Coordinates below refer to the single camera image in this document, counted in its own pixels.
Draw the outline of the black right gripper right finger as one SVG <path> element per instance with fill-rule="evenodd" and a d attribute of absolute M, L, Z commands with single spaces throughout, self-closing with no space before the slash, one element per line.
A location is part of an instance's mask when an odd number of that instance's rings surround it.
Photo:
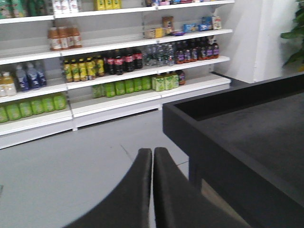
<path fill-rule="evenodd" d="M 247 228 L 187 180 L 168 150 L 154 149 L 153 200 L 158 228 Z"/>

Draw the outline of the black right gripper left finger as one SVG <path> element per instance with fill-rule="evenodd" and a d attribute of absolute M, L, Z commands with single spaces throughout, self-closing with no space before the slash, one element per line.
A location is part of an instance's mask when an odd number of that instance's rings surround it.
<path fill-rule="evenodd" d="M 152 151 L 141 148 L 111 193 L 67 228 L 148 228 Z"/>

